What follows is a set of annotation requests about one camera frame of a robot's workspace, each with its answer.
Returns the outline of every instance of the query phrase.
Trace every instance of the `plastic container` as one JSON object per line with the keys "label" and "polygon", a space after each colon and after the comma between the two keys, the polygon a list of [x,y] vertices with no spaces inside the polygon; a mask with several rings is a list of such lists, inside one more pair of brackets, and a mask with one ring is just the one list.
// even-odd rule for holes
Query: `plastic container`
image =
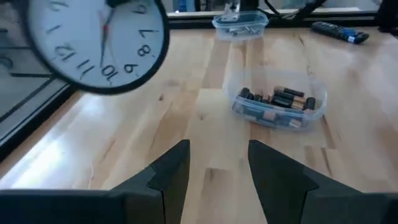
{"label": "plastic container", "polygon": [[[315,110],[303,111],[281,108],[254,100],[242,98],[239,92],[244,88],[264,97],[272,95],[275,86],[283,86],[305,93],[304,97],[316,99]],[[272,128],[305,130],[318,120],[326,110],[326,87],[307,74],[285,72],[261,67],[256,70],[229,74],[224,89],[231,100],[232,110],[249,121]]]}
{"label": "plastic container", "polygon": [[250,40],[261,37],[268,22],[260,11],[245,11],[215,16],[212,23],[220,40]]}

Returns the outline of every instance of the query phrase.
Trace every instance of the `glass panel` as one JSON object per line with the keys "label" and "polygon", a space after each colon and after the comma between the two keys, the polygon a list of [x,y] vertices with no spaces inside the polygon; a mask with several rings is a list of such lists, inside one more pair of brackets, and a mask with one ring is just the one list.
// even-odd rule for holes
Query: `glass panel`
{"label": "glass panel", "polygon": [[[168,13],[186,12],[215,12],[223,11],[227,2],[239,2],[239,0],[162,0]],[[289,13],[292,9],[304,7],[314,0],[269,0],[280,12]],[[351,12],[351,11],[376,11],[382,0],[327,0],[317,12]],[[259,0],[261,9],[269,9],[263,0]]]}
{"label": "glass panel", "polygon": [[[314,2],[314,0],[269,0],[269,2],[276,9],[298,9],[304,7],[308,2]],[[319,7],[320,12],[324,9],[327,11],[375,11],[379,9],[381,0],[327,0],[323,3],[322,7]],[[264,1],[259,1],[260,8],[268,9]]]}

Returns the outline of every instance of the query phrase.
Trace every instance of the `clock face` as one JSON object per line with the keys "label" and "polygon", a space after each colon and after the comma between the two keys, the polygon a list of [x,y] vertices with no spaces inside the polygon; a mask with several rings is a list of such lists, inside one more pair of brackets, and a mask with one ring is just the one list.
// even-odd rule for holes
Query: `clock face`
{"label": "clock face", "polygon": [[31,0],[25,31],[50,70],[79,89],[103,94],[133,90],[159,69],[169,46],[160,0]]}

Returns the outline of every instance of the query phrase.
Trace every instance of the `wood grain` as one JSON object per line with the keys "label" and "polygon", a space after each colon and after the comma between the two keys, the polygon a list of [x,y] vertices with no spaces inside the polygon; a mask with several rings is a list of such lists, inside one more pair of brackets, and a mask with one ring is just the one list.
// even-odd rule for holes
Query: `wood grain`
{"label": "wood grain", "polygon": [[[181,139],[191,140],[182,223],[265,223],[247,159],[258,139],[364,192],[398,191],[398,40],[376,29],[357,46],[308,29],[245,42],[176,30],[153,79],[118,96],[76,93],[0,164],[0,188],[111,189]],[[231,112],[231,73],[268,66],[324,82],[311,131],[251,124]],[[244,77],[262,88],[261,74]]]}

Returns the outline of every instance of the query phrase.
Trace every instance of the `clock number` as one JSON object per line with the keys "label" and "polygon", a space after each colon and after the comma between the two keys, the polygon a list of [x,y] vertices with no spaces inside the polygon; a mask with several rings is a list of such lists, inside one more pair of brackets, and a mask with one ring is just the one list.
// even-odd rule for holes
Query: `clock number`
{"label": "clock number", "polygon": [[119,72],[116,71],[116,68],[112,65],[108,65],[102,69],[102,75],[106,77],[107,81],[110,82],[110,79],[117,75]]}
{"label": "clock number", "polygon": [[139,34],[141,35],[141,37],[145,38],[144,33],[145,32],[158,32],[157,30],[138,30]]}
{"label": "clock number", "polygon": [[61,7],[69,7],[68,4],[65,2],[59,2],[59,1],[50,1],[49,2],[49,8],[53,10],[54,12],[58,12]]}
{"label": "clock number", "polygon": [[147,13],[147,8],[145,5],[139,4],[136,9],[132,10],[132,12],[138,13],[138,14],[145,14],[145,13]]}
{"label": "clock number", "polygon": [[124,71],[127,72],[127,73],[132,73],[132,71],[134,71],[134,67],[136,67],[136,66],[138,66],[138,65],[129,65],[129,64],[127,64],[127,65],[124,66]]}
{"label": "clock number", "polygon": [[[88,64],[88,62],[90,62],[89,59],[87,59],[87,60],[85,60],[84,62],[80,63],[78,66],[76,66],[76,68],[77,68],[77,69],[81,69],[81,68],[83,68],[83,66],[85,66],[86,64]],[[86,70],[84,70],[84,71],[81,73],[80,80],[86,75],[87,72],[89,72],[89,71],[92,70],[93,68],[95,68],[94,65],[92,65],[92,66],[88,67]]]}
{"label": "clock number", "polygon": [[66,61],[70,57],[74,56],[76,54],[76,51],[70,44],[65,44],[64,46],[55,47],[55,53],[58,56],[63,57],[62,58],[63,61]]}
{"label": "clock number", "polygon": [[138,49],[137,53],[140,57],[143,57],[146,54],[150,53],[150,47],[148,45],[144,44],[140,49]]}

